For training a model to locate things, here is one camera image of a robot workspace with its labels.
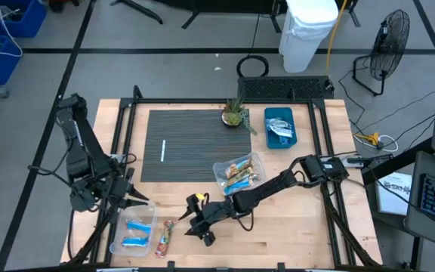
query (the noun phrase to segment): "yellow cable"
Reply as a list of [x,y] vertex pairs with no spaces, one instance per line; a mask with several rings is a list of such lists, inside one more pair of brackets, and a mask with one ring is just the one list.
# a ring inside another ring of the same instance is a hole
[[332,46],[333,46],[333,39],[335,38],[335,33],[337,32],[338,24],[340,23],[341,15],[344,13],[345,6],[347,5],[347,0],[344,0],[344,3],[341,5],[340,13],[338,14],[337,23],[335,24],[333,31],[332,31],[332,37],[330,38],[329,42],[329,51],[326,54],[326,72],[325,76],[329,75],[330,70],[330,53],[332,52]]

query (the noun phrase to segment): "fan grille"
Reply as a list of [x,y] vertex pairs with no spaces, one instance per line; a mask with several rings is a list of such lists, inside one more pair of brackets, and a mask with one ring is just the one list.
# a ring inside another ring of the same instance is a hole
[[396,70],[406,49],[409,26],[405,11],[394,11],[385,18],[370,55],[370,75],[374,79],[386,79]]

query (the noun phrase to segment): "white trash can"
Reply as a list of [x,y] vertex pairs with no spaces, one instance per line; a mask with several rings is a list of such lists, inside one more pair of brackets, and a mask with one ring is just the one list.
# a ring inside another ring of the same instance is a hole
[[320,42],[330,33],[338,17],[335,0],[286,0],[285,25],[279,53],[288,73],[305,71]]

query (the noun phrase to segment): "potted plant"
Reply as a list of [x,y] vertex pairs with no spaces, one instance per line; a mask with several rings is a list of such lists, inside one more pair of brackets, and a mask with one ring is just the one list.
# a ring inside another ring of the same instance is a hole
[[249,123],[249,116],[245,110],[245,106],[242,105],[242,98],[240,96],[235,99],[229,100],[224,106],[224,110],[221,113],[221,120],[223,124],[228,128],[237,128],[241,125],[241,122],[245,123],[245,127],[254,135],[258,134]]
[[242,121],[241,112],[245,109],[240,96],[228,100],[221,113],[223,124],[228,128],[237,128]]

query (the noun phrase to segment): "plant pot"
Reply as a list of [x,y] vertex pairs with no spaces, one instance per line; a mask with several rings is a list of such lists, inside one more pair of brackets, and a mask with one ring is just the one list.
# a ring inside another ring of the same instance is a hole
[[239,122],[238,125],[231,125],[228,121],[226,121],[225,115],[226,115],[225,112],[222,111],[222,112],[221,112],[221,121],[223,121],[223,124],[224,124],[226,127],[228,127],[228,128],[237,128],[237,127],[239,127],[239,125],[241,125],[241,123],[242,123],[242,119],[241,119],[241,121]]

